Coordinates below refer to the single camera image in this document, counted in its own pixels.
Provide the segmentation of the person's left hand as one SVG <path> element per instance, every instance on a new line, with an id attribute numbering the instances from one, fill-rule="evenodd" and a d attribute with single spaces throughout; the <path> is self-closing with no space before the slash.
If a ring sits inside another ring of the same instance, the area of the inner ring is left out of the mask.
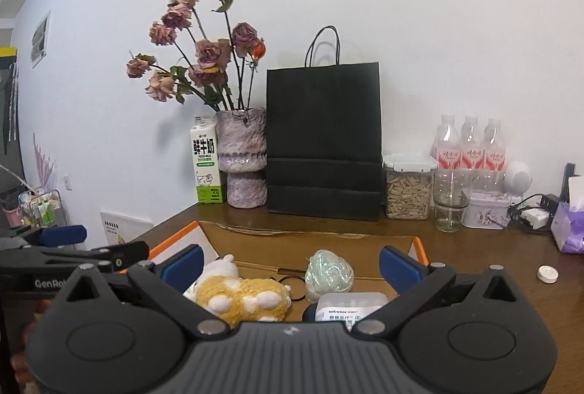
<path id="1" fill-rule="evenodd" d="M 27 324 L 22 329 L 21 339 L 23 347 L 26 346 L 28 338 L 36 328 L 37 321 L 43 317 L 43 313 L 50 306 L 50 300 L 39 300 L 36 304 L 36 309 L 32 315 L 32 322 Z M 32 379 L 31 373 L 29 372 L 29 367 L 26 363 L 26 356 L 23 349 L 21 352 L 15 353 L 11 357 L 11 365 L 15 372 L 15 379 L 19 386 L 22 388 L 23 393 L 39 393 L 39 389 L 35 384 L 34 379 Z"/>

